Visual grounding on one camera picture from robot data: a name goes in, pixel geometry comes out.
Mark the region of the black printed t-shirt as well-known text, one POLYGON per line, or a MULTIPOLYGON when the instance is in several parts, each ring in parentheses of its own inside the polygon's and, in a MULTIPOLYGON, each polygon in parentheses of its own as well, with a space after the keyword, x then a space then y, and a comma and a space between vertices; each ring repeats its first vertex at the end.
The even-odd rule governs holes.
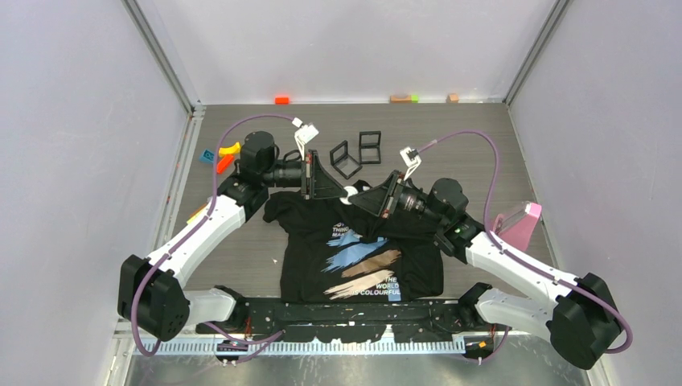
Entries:
POLYGON ((408 302, 444 292, 437 224, 424 216, 399 211, 382 219, 339 199, 279 191, 263 220, 287 235, 284 302, 408 302))

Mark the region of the black brooch box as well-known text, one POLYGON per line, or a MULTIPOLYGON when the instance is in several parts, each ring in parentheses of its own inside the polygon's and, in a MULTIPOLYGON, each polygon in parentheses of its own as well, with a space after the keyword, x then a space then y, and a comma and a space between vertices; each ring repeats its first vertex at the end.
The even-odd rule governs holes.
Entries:
POLYGON ((332 168, 345 179, 355 176, 363 168, 359 161, 351 156, 347 140, 332 148, 329 155, 332 168))
POLYGON ((360 131, 359 132, 359 163, 361 165, 381 164, 381 143, 382 133, 380 130, 360 131))

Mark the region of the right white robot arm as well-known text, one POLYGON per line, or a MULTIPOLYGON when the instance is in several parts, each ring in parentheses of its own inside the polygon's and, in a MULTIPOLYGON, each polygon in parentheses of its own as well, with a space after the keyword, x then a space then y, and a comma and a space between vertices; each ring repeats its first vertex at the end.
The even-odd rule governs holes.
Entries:
POLYGON ((436 224, 434 243, 449 257, 502 279, 523 295, 505 294, 489 285, 466 293, 459 319, 470 330, 501 324, 548 342, 576 368, 590 370, 611 345, 629 332, 606 282, 594 273, 583 277, 554 269, 490 233, 466 211, 460 183, 438 179, 429 192, 397 171, 378 187, 347 189, 343 198, 374 216, 415 215, 436 224))

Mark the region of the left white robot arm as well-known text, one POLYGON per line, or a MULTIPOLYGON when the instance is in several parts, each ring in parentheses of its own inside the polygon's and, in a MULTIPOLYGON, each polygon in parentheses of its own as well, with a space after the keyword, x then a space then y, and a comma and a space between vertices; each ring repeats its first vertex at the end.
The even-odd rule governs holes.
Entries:
POLYGON ((304 199, 349 202, 357 194, 343 187, 319 163, 315 150, 304 145, 315 130, 306 125, 295 138, 296 159, 283 159, 271 133, 248 134, 236 169, 220 184, 208 205, 171 240, 147 257, 128 257, 121 266, 117 311, 129 320, 135 335, 142 331, 161 342, 185 326, 217 322, 228 333, 246 323, 237 292, 224 286, 187 291, 188 279, 201 262, 265 204, 271 187, 297 187, 304 199))

